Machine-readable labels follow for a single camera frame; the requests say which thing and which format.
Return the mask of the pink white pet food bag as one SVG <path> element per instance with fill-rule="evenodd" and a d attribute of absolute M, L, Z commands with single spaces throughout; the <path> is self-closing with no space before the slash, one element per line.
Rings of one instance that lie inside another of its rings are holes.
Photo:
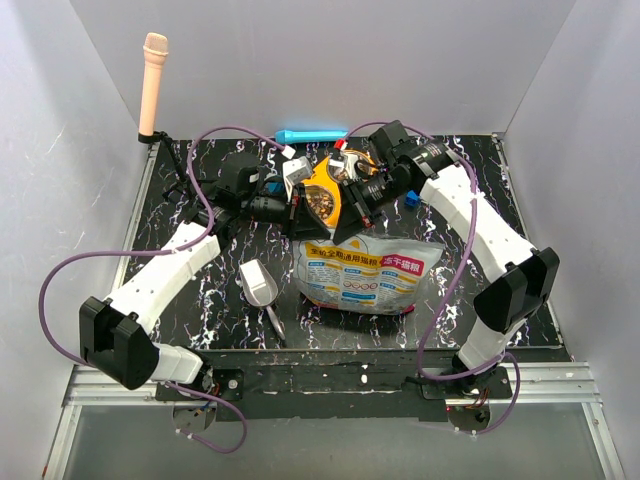
<path fill-rule="evenodd" d="M 399 315 L 415 306 L 444 246 L 389 236 L 354 236 L 292 245 L 292 279 L 319 307 L 372 315 Z"/>

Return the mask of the silver metal scoop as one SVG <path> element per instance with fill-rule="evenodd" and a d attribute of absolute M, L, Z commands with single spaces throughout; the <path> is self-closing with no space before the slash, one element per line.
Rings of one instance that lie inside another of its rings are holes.
<path fill-rule="evenodd" d="M 240 264 L 239 271 L 242 290 L 247 302 L 253 307 L 267 312 L 276 335 L 284 341 L 286 339 L 285 330 L 274 309 L 279 294 L 275 280 L 258 259 Z"/>

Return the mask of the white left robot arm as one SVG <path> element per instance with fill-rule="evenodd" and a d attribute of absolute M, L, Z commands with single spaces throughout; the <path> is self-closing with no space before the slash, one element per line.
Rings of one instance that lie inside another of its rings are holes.
<path fill-rule="evenodd" d="M 303 185 L 292 196 L 235 194 L 215 183 L 204 189 L 185 221 L 128 282 L 79 310 L 80 353 L 120 385 L 136 390 L 148 381 L 175 382 L 193 400 L 205 398 L 213 377 L 201 355 L 186 347 L 155 343 L 150 335 L 162 312 L 183 287 L 221 255 L 243 220 L 275 224 L 290 240 L 328 239 L 330 230 L 309 205 Z"/>

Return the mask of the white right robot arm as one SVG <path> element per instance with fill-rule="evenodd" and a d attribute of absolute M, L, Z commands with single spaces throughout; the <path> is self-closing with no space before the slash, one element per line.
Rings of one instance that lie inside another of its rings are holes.
<path fill-rule="evenodd" d="M 402 192 L 418 192 L 465 238 L 463 255 L 475 256 L 490 282 L 474 300 L 476 321 L 444 377 L 460 395 L 475 397 L 489 384 L 487 371 L 506 358 L 511 338 L 546 303 L 559 257 L 536 249 L 503 220 L 478 189 L 472 165 L 447 144 L 380 132 L 369 144 L 380 161 L 400 167 Z"/>

